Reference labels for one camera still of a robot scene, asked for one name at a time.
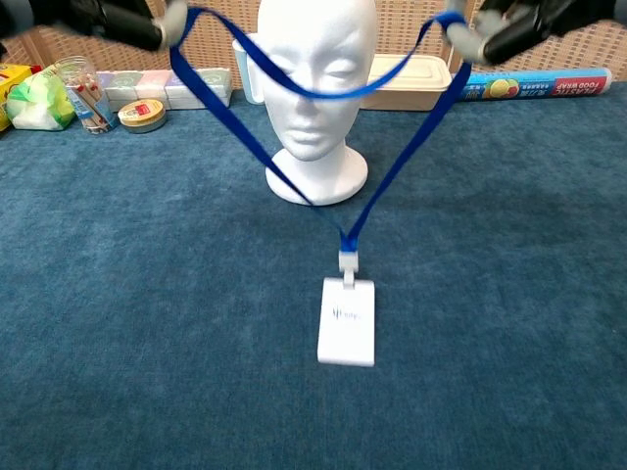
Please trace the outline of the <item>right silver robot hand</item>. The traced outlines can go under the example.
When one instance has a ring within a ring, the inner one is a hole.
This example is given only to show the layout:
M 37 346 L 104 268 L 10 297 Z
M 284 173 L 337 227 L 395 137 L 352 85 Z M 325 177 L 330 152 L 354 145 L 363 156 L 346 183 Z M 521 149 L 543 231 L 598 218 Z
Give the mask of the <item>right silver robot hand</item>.
M 602 1 L 485 1 L 472 27 L 447 27 L 445 41 L 467 62 L 501 65 L 543 43 L 591 24 L 626 25 L 626 3 Z

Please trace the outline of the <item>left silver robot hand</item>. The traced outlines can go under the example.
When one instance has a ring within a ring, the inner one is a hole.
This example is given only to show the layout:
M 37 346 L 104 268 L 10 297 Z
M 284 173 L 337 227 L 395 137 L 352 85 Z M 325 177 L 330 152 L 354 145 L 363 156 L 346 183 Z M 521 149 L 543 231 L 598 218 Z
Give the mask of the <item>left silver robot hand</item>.
M 179 42 L 187 11 L 185 1 L 168 1 L 160 17 L 144 1 L 3 1 L 1 38 L 49 26 L 155 52 Z

